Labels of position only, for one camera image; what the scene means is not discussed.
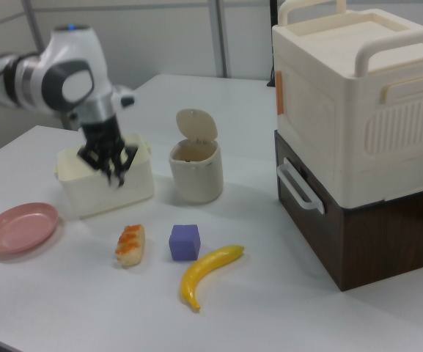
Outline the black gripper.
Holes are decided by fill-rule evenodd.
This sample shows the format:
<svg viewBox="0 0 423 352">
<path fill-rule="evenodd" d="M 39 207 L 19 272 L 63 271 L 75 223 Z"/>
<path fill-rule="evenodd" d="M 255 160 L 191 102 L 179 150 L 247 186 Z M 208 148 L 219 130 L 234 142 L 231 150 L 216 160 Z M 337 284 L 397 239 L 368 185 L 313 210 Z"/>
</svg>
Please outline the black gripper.
<svg viewBox="0 0 423 352">
<path fill-rule="evenodd" d="M 116 116 L 96 123 L 82 124 L 81 130 L 86 139 L 85 145 L 78 151 L 78 157 L 83 159 L 92 169 L 101 171 L 111 184 L 111 179 L 117 177 L 118 187 L 123 187 L 125 175 L 130 169 L 138 152 L 138 146 L 125 145 Z"/>
</svg>

